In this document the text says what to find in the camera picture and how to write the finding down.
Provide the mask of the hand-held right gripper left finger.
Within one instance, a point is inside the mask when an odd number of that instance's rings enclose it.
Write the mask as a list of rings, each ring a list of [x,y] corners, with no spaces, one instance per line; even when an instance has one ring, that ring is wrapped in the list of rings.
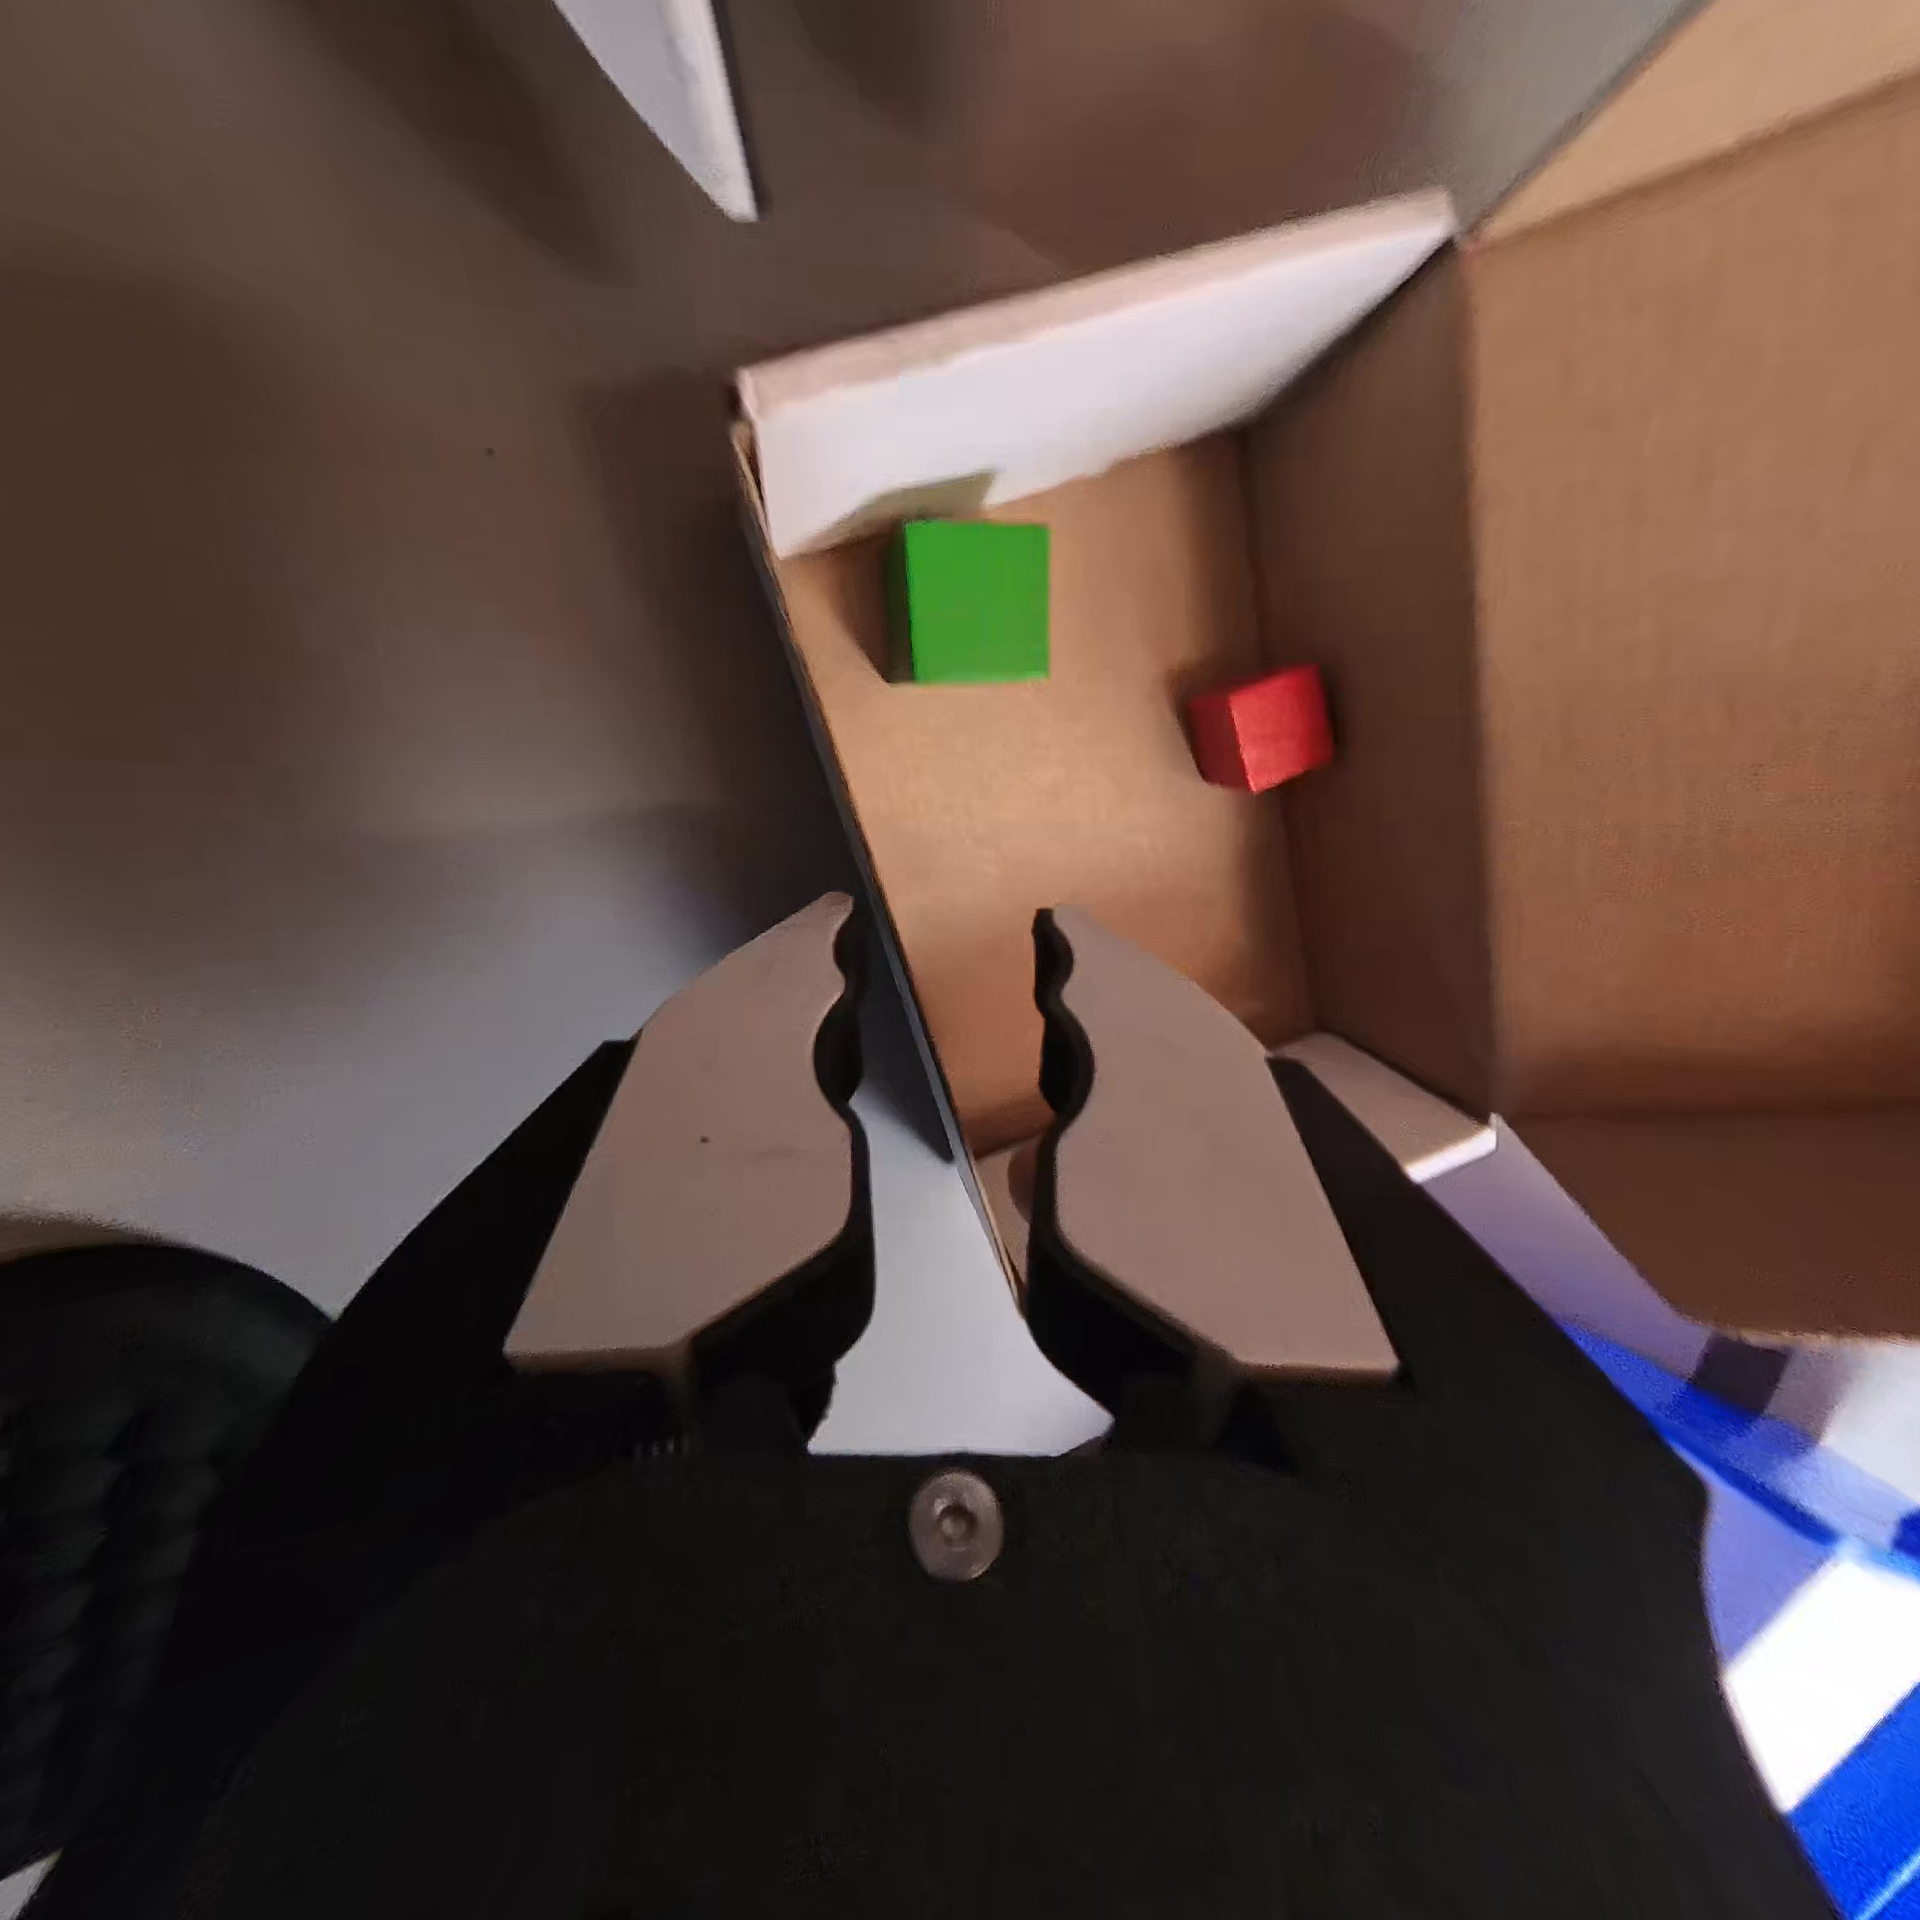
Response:
[[[647,1373],[686,1408],[783,1391],[804,1431],[874,1319],[870,1152],[853,1110],[856,904],[823,893],[634,1037],[503,1353]]]

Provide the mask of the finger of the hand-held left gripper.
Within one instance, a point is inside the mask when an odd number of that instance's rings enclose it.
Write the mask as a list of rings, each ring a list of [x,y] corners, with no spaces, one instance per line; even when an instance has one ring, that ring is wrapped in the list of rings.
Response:
[[[762,214],[752,149],[715,1],[557,1],[620,98],[734,223]]]

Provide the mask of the black wrist rest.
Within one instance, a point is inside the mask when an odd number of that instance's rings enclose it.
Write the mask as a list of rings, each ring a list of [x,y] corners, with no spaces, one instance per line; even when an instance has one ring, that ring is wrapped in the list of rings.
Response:
[[[208,1512],[332,1317],[222,1254],[102,1238],[2,1264],[2,1871],[107,1783]]]

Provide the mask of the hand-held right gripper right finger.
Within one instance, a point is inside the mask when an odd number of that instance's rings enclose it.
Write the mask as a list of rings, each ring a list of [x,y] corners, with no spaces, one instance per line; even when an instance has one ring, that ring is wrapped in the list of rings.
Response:
[[[1026,1324],[1107,1410],[1400,1361],[1256,1036],[1083,908],[1038,912]]]

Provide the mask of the red wooden block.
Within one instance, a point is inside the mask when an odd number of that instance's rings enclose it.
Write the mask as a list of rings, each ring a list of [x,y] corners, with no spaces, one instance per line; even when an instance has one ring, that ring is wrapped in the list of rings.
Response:
[[[1334,754],[1328,688],[1312,663],[1192,693],[1183,719],[1197,774],[1248,796],[1307,777]]]

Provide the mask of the blue plastic bin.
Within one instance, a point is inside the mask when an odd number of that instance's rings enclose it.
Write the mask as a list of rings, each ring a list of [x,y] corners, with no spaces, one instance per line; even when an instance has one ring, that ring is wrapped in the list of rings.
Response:
[[[1707,1490],[1700,1588],[1719,1685],[1829,1561],[1876,1562],[1917,1583],[1912,1498],[1802,1431],[1735,1408],[1598,1333],[1566,1333]],[[1782,1814],[1840,1916],[1915,1918],[1917,1685]]]

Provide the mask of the grey desk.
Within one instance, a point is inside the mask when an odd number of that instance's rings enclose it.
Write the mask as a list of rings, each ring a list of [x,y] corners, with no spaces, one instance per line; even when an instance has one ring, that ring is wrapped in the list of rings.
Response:
[[[1704,1494],[1317,1073],[1260,1110],[1355,1237],[1383,1380],[1260,1377],[1066,1246],[1099,1046],[1019,908],[1059,1455],[818,1455],[878,1293],[876,879],[758,909],[826,1223],[636,1358],[515,1360],[667,998],[573,989],[560,881],[693,903],[826,802],[742,633],[738,333],[1063,292],[920,164],[920,4],[757,4],[815,190],[702,239],[533,4],[4,4],[4,1214],[350,1287],[205,1505],[24,1916],[1680,1916],[1648,1777],[1754,1783]]]

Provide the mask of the green wooden block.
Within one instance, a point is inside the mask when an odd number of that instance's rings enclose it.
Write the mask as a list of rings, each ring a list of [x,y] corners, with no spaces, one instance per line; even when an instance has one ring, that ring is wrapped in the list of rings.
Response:
[[[884,679],[1007,686],[1050,679],[1051,529],[907,519],[884,551]]]

